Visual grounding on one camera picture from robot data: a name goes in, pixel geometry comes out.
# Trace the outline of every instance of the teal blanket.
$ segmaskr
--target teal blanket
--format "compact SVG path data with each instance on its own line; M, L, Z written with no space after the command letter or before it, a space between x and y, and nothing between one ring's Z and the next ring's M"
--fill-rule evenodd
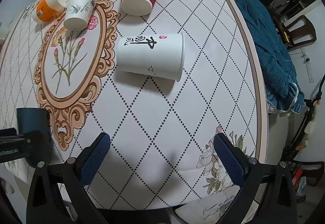
M259 0L234 0L251 32L271 107L299 113L304 105L303 92L295 67L281 42L272 19Z

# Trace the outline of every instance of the ornate oval frame print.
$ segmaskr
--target ornate oval frame print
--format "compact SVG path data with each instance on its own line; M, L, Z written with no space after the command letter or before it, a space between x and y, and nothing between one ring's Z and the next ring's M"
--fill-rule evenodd
M113 10L113 5L112 1L98 0L94 9L99 14L101 28L95 55L77 89L64 98L54 96L49 90L45 81L44 62L51 39L64 21L65 11L54 21L43 38L33 76L37 84L36 98L40 107L48 110L53 135L63 151L69 148L74 128L81 129L86 121L86 113L92 111L92 102L100 94L100 78L114 68L113 48L120 14Z

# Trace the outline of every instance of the pink flower print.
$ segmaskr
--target pink flower print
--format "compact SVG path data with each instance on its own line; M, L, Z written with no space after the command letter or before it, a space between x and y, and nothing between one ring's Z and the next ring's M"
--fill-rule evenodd
M58 50L57 50L57 48L55 48L55 49L54 49L54 59L55 59L55 62L56 62L56 63L59 63L59 58L58 58L58 56L57 56L57 53L58 53Z
M83 42L85 41L85 38L82 38L79 42L78 42L78 46L81 46L83 44Z
M87 25L87 29L93 30L98 24L98 18L96 16L91 16Z

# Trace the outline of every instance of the round table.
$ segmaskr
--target round table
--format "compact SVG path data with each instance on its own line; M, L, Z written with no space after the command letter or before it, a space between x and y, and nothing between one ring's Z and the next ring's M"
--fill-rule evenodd
M125 14L121 0L99 0L87 29L74 33L63 27L65 13L37 25L30 15L36 3L1 51L0 125L17 127L16 108L48 109L53 163L108 133L111 149L87 187L97 207L154 209L222 194L232 183L213 150L216 132L265 161L264 83L234 0L157 0L143 17ZM119 38L180 32L180 82L119 71ZM74 53L63 55L65 45ZM69 65L67 73L60 75L57 61ZM24 159L5 166L30 183L33 168Z

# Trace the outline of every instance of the black chinese character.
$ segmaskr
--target black chinese character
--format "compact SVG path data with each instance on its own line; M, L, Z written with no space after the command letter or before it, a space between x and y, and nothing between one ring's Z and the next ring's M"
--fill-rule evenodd
M153 39L153 37L150 37L150 39L148 39L145 38L144 36L137 36L134 39L126 38L126 42L124 43L124 45L128 45L128 44L147 44L150 47L150 49L153 49L155 47L155 44L157 44L157 42Z

